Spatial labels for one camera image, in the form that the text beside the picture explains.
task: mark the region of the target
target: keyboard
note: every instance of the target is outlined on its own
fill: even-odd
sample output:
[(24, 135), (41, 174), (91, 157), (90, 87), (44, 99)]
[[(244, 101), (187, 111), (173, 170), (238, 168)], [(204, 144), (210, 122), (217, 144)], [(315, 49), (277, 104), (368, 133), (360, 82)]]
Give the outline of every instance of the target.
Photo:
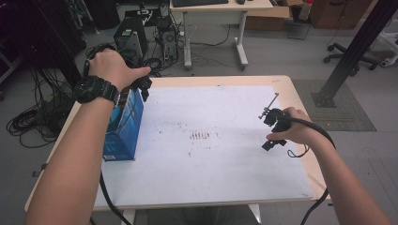
[(172, 0), (175, 8), (227, 4), (228, 0)]

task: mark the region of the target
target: black chair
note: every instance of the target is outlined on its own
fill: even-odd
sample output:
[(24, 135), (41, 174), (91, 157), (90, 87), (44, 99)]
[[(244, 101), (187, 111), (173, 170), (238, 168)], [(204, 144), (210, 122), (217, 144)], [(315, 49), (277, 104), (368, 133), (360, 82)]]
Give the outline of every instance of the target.
[[(331, 51), (333, 51), (335, 48), (338, 49), (338, 50), (339, 50), (340, 52), (342, 52), (342, 53), (330, 54), (330, 55), (326, 56), (326, 57), (324, 58), (324, 63), (329, 63), (329, 62), (330, 62), (330, 59), (332, 59), (332, 58), (342, 58), (343, 55), (344, 55), (344, 53), (345, 53), (345, 51), (347, 50), (347, 49), (346, 49), (345, 47), (343, 47), (342, 45), (340, 45), (340, 44), (338, 44), (338, 43), (333, 43), (332, 45), (329, 45), (329, 46), (328, 46), (328, 51), (331, 52)], [(377, 60), (372, 59), (372, 58), (369, 58), (369, 57), (366, 57), (366, 56), (362, 56), (362, 57), (360, 58), (360, 61), (371, 64), (371, 65), (368, 67), (370, 70), (374, 70), (374, 69), (377, 67), (377, 65), (380, 64), (380, 62), (378, 62)], [(351, 76), (351, 77), (355, 76), (355, 75), (357, 74), (358, 71), (360, 71), (360, 66), (359, 66), (358, 64), (356, 64), (356, 65), (354, 66), (354, 68), (353, 68), (353, 70), (352, 70), (350, 76)]]

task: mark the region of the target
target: black wristwatch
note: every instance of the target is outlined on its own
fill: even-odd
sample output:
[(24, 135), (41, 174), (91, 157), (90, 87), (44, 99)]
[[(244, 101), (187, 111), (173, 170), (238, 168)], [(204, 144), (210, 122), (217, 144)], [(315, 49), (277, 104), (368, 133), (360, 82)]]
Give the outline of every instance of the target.
[(110, 82), (97, 76), (85, 76), (75, 86), (73, 96), (79, 103), (87, 103), (95, 98), (102, 97), (111, 100), (117, 105), (120, 93)]

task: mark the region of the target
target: person's left hand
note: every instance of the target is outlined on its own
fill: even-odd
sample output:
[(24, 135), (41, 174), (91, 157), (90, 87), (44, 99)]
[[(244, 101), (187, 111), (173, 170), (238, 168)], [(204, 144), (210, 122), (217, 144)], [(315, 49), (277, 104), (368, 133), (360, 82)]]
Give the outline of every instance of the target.
[(113, 84), (120, 92), (138, 78), (150, 72), (150, 67), (129, 68), (122, 56), (113, 50), (97, 52), (90, 60), (88, 75), (96, 75)]

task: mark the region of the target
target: desk leg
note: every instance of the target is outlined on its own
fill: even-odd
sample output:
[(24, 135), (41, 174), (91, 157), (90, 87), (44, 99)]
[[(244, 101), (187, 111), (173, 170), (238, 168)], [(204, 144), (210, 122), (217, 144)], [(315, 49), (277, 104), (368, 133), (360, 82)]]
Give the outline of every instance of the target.
[(182, 13), (182, 20), (184, 22), (184, 36), (185, 36), (185, 41), (184, 41), (184, 65), (187, 70), (192, 69), (192, 60), (191, 60), (191, 44), (190, 44), (190, 38), (188, 37), (188, 20), (187, 20), (187, 13), (188, 12), (183, 12)]
[(135, 220), (135, 209), (126, 209), (123, 211), (123, 217), (129, 221), (131, 224), (134, 224), (134, 220)]
[(250, 209), (252, 210), (257, 222), (261, 224), (261, 215), (260, 215), (260, 205), (259, 204), (249, 204)]
[(239, 54), (240, 64), (242, 65), (242, 69), (249, 65), (248, 59), (246, 58), (245, 50), (243, 49), (242, 39), (243, 33), (245, 32), (245, 23), (246, 16), (248, 12), (243, 11), (240, 15), (240, 24), (239, 24), (239, 37), (235, 37), (235, 43), (237, 44), (237, 53)]

